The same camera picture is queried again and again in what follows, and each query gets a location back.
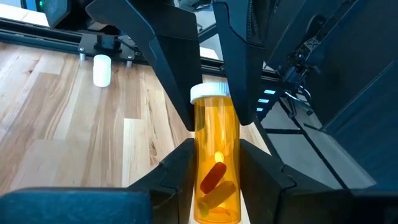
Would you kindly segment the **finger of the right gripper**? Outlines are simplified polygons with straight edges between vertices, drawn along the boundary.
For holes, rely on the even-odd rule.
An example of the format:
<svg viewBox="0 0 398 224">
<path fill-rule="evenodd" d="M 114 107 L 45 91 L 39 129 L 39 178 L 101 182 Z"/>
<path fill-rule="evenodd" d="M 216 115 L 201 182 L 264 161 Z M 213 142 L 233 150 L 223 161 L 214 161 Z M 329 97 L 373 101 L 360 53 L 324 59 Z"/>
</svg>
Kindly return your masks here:
<svg viewBox="0 0 398 224">
<path fill-rule="evenodd" d="M 256 114 L 271 2 L 220 0 L 213 10 L 231 98 L 245 126 Z"/>
<path fill-rule="evenodd" d="M 135 42 L 185 127 L 193 131 L 190 89 L 201 83 L 195 15 L 164 1 L 129 0 L 94 0 L 86 12 L 94 21 L 115 26 Z"/>
</svg>

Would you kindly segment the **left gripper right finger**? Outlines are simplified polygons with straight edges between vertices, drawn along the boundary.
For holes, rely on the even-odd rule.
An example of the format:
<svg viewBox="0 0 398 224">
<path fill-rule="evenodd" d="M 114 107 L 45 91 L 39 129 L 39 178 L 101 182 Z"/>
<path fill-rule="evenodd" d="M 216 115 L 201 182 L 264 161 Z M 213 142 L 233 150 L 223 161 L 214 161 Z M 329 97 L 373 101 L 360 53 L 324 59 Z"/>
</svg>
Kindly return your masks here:
<svg viewBox="0 0 398 224">
<path fill-rule="evenodd" d="M 251 223 L 281 223 L 286 191 L 307 175 L 240 140 L 240 184 Z"/>
</svg>

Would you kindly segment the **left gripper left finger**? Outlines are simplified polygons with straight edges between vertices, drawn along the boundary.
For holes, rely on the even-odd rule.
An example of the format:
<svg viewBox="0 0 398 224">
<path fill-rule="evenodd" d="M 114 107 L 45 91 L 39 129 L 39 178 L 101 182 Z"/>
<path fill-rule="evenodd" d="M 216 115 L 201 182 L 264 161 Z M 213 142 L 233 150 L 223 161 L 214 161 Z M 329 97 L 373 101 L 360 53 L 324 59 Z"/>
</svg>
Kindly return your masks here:
<svg viewBox="0 0 398 224">
<path fill-rule="evenodd" d="M 188 223 L 196 169 L 194 139 L 186 139 L 127 189 L 132 223 Z"/>
</svg>

